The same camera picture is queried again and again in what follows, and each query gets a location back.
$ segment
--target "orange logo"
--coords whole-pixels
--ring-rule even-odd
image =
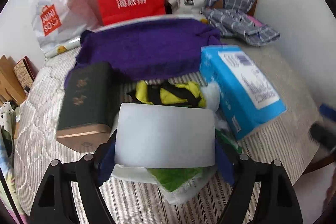
[[[56,30],[62,25],[54,5],[50,7],[46,5],[42,8],[41,20],[44,36],[50,34],[53,30]]]

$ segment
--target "book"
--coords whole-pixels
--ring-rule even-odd
[[[28,57],[22,58],[13,70],[22,88],[26,90],[26,87],[28,87],[28,90],[30,90],[35,79],[35,73],[31,69]]]
[[[117,84],[108,62],[74,69],[65,89],[56,140],[78,152],[93,152],[107,142],[120,108]]]

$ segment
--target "blue tissue box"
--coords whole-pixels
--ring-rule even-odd
[[[199,71],[220,87],[220,107],[237,140],[286,110],[278,93],[238,46],[202,47]]]

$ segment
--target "barcode label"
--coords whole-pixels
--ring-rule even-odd
[[[251,66],[250,60],[246,58],[245,55],[242,54],[236,54],[236,57],[239,59],[239,61],[244,65],[244,66]]]
[[[257,109],[280,100],[271,83],[244,52],[219,52],[218,55],[237,78]],[[239,124],[235,119],[232,122],[238,130]]]

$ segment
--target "bed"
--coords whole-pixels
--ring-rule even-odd
[[[318,149],[309,136],[310,125],[320,119],[304,80],[293,71],[273,46],[249,47],[235,40],[251,57],[282,97],[287,111],[254,135],[239,141],[243,152],[253,160],[270,163],[279,159],[294,184]],[[21,105],[21,120],[15,151],[16,189],[23,210],[31,206],[48,165],[77,161],[85,153],[75,152],[56,142],[58,115],[64,96],[64,79],[75,64],[79,48],[45,62],[33,87]],[[198,72],[171,79],[173,83],[204,81]],[[127,92],[135,83],[120,86],[120,102],[130,102]],[[81,223],[88,223],[76,184],[73,195]],[[100,188],[116,223],[216,223],[230,196],[231,187],[218,172],[187,203],[170,205],[154,184],[135,183],[111,177]],[[258,200],[260,183],[254,186],[245,222],[251,221]]]

